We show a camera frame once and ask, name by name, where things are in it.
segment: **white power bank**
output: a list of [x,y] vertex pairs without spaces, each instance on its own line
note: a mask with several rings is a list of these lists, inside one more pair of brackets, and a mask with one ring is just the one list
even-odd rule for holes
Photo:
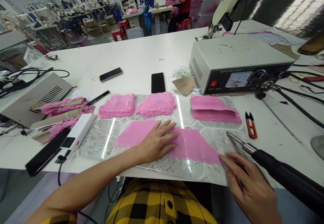
[[74,125],[70,133],[61,144],[61,149],[71,151],[77,150],[80,147],[95,118],[96,116],[94,114],[81,115],[77,123]]

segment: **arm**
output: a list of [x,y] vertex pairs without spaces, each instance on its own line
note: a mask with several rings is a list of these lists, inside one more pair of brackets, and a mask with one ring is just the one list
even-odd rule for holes
[[162,158],[175,148],[167,142],[177,137],[177,133],[165,135],[176,123],[170,120],[161,126],[159,121],[143,141],[122,154],[105,160],[74,176],[55,190],[33,213],[27,224],[40,223],[48,218],[76,214],[82,210],[107,184],[123,171]]
[[227,155],[219,158],[228,166],[228,185],[244,215],[253,224],[282,224],[276,193],[257,165],[237,153]]

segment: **black smartphone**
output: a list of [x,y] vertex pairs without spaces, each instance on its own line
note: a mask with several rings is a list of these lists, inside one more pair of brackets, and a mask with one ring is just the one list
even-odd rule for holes
[[104,81],[109,80],[109,79],[111,79],[113,77],[116,77],[117,75],[120,75],[122,73],[123,73],[122,72],[122,69],[121,68],[117,68],[117,69],[114,69],[112,71],[109,71],[109,72],[107,72],[105,74],[100,75],[99,78],[100,78],[100,81],[101,82],[104,82]]
[[165,92],[164,74],[152,74],[151,93]]
[[60,146],[69,132],[68,128],[60,132],[25,165],[29,176],[35,177],[59,153]]

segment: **black pen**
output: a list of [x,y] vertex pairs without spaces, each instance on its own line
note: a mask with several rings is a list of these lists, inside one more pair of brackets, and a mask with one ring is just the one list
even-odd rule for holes
[[92,101],[88,102],[86,106],[94,104],[95,102],[99,101],[101,98],[103,98],[104,96],[108,95],[109,93],[110,93],[110,91],[105,91],[100,96],[98,96],[95,99],[93,99]]

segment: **yellow plaid shirt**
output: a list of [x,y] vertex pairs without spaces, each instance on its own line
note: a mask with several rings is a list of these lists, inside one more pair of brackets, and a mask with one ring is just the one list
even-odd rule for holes
[[[75,224],[76,218],[54,217],[42,224]],[[181,181],[134,179],[113,207],[106,224],[217,224]]]

